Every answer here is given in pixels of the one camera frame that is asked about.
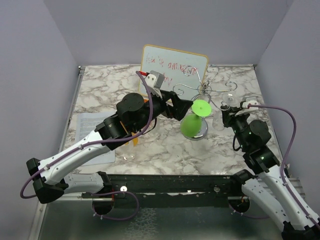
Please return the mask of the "green wine glass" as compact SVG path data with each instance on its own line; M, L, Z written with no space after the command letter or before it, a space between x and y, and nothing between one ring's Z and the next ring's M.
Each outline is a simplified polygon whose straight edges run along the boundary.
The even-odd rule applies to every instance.
M208 117L212 108L202 99L196 99L191 106L192 113L188 114L180 124L180 131L185 137L195 137L202 128L202 119Z

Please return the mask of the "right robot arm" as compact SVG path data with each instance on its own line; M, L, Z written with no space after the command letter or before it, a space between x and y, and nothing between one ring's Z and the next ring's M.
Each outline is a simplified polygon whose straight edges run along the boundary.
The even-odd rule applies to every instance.
M247 121L250 112L259 106L255 101L243 101L239 107L221 106L223 125L232 128L250 168L235 173L229 189L236 196L244 194L253 200L277 225L282 239L318 240L320 217L285 176L284 162L268 148L271 134L267 123Z

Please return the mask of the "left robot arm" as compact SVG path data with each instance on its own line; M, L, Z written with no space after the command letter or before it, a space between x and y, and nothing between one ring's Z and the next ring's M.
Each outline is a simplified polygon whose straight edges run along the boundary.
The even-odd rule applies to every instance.
M161 96L152 94L148 101L135 92L125 95L116 104L116 113L104 119L79 142L47 159L31 158L27 161L36 197L42 204L51 203L70 193L106 197L112 190L106 173L71 172L133 140L160 115L182 120L192 104L191 100L180 99L173 91L163 90Z

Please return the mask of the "chrome wine glass rack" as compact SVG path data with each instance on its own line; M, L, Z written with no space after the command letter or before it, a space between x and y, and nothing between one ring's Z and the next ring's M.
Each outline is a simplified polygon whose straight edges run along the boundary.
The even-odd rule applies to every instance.
M225 83L225 86L227 87L227 89L214 90L211 87L212 82L213 82L212 80L201 80L200 79L199 80L199 86L196 87L196 88L188 86L188 85L185 85L185 84L182 84L182 83L177 83L172 87L172 90L174 92L180 92L180 93L177 94L178 96L182 96L184 94L184 90L180 89L179 88L180 86L188 88L188 89L196 90L197 91L197 95L193 96L191 98L191 101L194 102L195 100L200 99L200 100L204 100L204 101L208 102L210 104L210 106L211 106L211 104L213 103L212 97L211 97L211 93L228 93L228 92L235 91L238 88L238 85L235 82L228 81L228 82ZM208 125L208 123L206 121L207 117L204 117L202 119L201 130L199 131L199 133L195 137L186 137L183 134L182 135L185 138L187 138L189 140L192 140L192 141L197 141L197 140L203 139L206 136L206 134L208 133L208 128L209 128L209 125Z

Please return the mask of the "yellow-orange wine glass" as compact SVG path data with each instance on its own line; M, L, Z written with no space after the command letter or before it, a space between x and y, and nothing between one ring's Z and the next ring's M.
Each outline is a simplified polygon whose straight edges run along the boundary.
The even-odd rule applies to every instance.
M133 145L134 147L139 143L139 138L135 137L134 139L125 143L125 145Z

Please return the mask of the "clear wine glass front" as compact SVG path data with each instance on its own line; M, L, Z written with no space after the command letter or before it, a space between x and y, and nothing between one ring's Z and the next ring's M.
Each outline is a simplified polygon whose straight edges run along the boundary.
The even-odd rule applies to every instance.
M135 154L130 153L130 152L129 153L123 153L122 157L123 157L124 160L130 161L130 160L134 160L135 159Z

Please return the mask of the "yellow framed whiteboard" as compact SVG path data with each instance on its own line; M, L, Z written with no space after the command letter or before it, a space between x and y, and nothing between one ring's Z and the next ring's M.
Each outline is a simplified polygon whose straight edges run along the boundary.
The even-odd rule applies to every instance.
M206 55L147 44L143 47L140 70L164 75L162 90L174 91L191 100L204 81L209 59Z

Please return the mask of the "printed paper sheet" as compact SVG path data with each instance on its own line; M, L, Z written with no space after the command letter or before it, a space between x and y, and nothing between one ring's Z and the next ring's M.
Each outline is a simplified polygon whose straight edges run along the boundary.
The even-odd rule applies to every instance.
M98 113L80 113L77 117L75 142L84 139L98 124L103 122L104 119L113 115L114 111L98 112ZM84 163L84 166L101 165L114 163L116 161L115 151L97 156L90 161Z

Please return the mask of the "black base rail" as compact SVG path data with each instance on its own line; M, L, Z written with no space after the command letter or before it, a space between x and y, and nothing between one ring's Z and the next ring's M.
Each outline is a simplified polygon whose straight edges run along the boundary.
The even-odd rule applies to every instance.
M96 195L83 193L99 212L110 208L187 208L229 206L244 196L236 175L102 174L106 187Z

